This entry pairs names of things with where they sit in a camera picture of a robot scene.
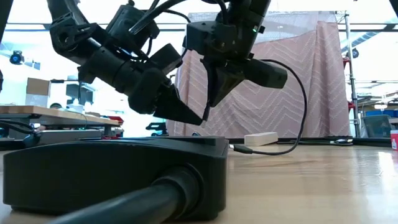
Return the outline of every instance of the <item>backdrop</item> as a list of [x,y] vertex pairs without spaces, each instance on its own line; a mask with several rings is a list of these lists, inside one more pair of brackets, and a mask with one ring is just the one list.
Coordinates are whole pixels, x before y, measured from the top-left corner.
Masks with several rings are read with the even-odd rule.
[[[213,20],[213,13],[195,13],[193,21]],[[348,105],[340,40],[332,12],[268,12],[266,32],[252,49],[255,58],[271,58],[290,66],[308,95],[306,137],[347,136]],[[177,72],[181,99],[198,115],[206,105],[206,70],[195,52],[189,52]],[[250,81],[239,84],[202,126],[167,121],[170,135],[202,135],[242,138],[245,134],[277,131],[280,137],[296,137],[303,115],[303,96],[289,74],[282,90],[263,88]]]

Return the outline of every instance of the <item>white block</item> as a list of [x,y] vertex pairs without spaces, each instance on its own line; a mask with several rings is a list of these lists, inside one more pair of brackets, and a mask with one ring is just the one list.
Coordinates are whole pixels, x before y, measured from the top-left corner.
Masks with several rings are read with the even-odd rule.
[[245,146],[263,146],[277,141],[278,133],[276,132],[247,134],[244,136]]

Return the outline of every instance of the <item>zigzag patterned fabric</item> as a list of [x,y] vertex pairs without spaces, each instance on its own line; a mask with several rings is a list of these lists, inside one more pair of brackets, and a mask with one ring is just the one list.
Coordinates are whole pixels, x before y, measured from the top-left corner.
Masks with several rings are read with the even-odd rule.
[[[321,16],[314,17],[312,12],[310,15],[316,20],[312,30],[296,32],[293,37],[257,41],[252,53],[258,59],[281,61],[300,77],[308,96],[303,136],[347,136],[350,135],[348,104],[338,27],[336,22],[320,20]],[[177,72],[176,85],[181,99],[201,116],[206,105],[207,77],[200,58],[196,52],[186,54]],[[282,90],[242,82],[211,109],[209,120],[202,127],[167,121],[167,129],[170,135],[184,136],[198,132],[203,136],[242,138],[245,134],[276,131],[279,137],[294,138],[302,115],[302,92],[289,74]]]

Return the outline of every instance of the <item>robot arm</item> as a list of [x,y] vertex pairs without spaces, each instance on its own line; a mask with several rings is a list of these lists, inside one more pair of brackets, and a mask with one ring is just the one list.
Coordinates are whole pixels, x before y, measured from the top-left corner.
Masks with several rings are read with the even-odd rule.
[[54,50],[81,65],[80,81],[92,83],[100,78],[126,94],[134,111],[195,125],[206,120],[210,107],[245,79],[261,86],[284,86],[285,70],[254,60],[250,53],[257,33],[264,31],[261,24],[270,0],[234,0],[215,21],[187,25],[184,46],[204,56],[201,62],[209,81],[205,114],[202,118],[195,114],[180,100],[178,90],[166,77],[182,64],[178,52],[171,44],[151,57],[141,50],[149,38],[155,39],[160,32],[150,18],[160,14],[162,8],[182,1],[169,0],[146,13],[129,1],[102,29],[96,23],[88,23],[76,0],[47,0],[53,19],[50,35]]

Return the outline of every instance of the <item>chair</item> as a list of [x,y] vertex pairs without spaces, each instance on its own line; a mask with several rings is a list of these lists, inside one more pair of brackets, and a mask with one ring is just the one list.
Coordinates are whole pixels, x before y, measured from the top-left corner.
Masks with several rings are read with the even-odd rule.
[[374,115],[362,118],[368,138],[389,138],[393,129],[389,115]]

